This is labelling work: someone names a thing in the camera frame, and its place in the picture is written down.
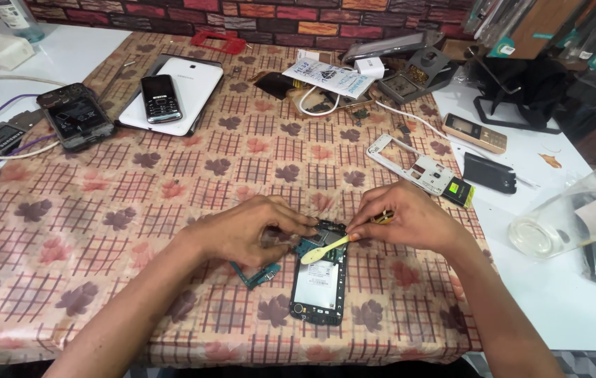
white charger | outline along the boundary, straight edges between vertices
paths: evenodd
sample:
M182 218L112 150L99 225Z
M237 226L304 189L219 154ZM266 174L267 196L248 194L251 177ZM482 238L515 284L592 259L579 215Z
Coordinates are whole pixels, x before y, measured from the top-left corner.
M377 56L355 61L354 69L361 73L361 75L366 75L373 79L382 79L384 77L384 63Z
M24 38L0 34L0 69L13 71L34 56L34 48Z

white table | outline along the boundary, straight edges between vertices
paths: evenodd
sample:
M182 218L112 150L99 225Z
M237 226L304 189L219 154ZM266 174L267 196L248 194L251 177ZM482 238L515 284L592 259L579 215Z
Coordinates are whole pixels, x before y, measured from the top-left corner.
M129 35L127 31L77 26L43 25L47 37L39 53L12 75L35 76L64 83L81 82ZM0 22L0 32L7 30ZM16 80L0 81L0 105L23 93L43 93L54 85ZM476 90L450 85L434 96L441 114L453 113L478 122L472 99ZM1 120L37 108L33 99L9 107ZM511 196L478 187L473 205L504 283L551 349L596 350L596 283L583 275L580 251L539 262L517 252L508 240L511 220L559 193L567 179L591 172L567 138L561 135L488 126L508 135L508 150L500 162L541 184L533 190L518 184ZM460 168L464 149L453 146ZM550 167L538 153L555 155L561 169Z

clear plastic bottle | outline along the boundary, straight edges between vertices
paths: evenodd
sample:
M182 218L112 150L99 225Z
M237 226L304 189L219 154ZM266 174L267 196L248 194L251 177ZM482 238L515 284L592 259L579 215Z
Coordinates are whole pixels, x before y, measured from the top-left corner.
M596 170L514 219L508 237L518 249L536 258L596 242Z
M25 0L0 0L0 18L11 28L13 35L30 43L37 43L45 37Z

brick wallpaper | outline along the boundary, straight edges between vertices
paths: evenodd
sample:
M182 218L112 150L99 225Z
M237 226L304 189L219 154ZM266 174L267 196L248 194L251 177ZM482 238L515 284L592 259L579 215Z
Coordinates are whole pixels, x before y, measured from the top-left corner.
M28 0L41 21L192 36L211 30L249 42L347 49L354 42L443 30L473 0Z

checkered tablecloth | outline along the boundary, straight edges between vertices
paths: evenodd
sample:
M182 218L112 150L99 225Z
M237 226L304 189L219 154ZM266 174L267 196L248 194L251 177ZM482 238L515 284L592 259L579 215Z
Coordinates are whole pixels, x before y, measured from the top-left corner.
M57 357L179 229L255 194L281 194L305 214L347 223L363 192L398 180L365 155L382 133L402 137L398 125L412 130L405 142L459 172L449 144L381 107L368 106L363 119L338 111L302 120L287 101L246 81L283 71L295 48L252 44L226 55L188 42L133 33L84 83L96 93L109 88L101 103L115 119L160 53L220 61L224 81L193 137L120 129L84 152L52 149L1 169L0 363ZM129 61L137 63L113 80ZM431 96L403 109L441 123ZM27 140L50 133L42 121ZM398 148L386 154L402 166L414 160ZM475 212L437 201L489 254ZM381 365L447 362L481 348L459 279L440 255L376 241L349 251L341 326L289 315L293 255L253 291L227 262L210 261L193 274L141 358L173 366Z

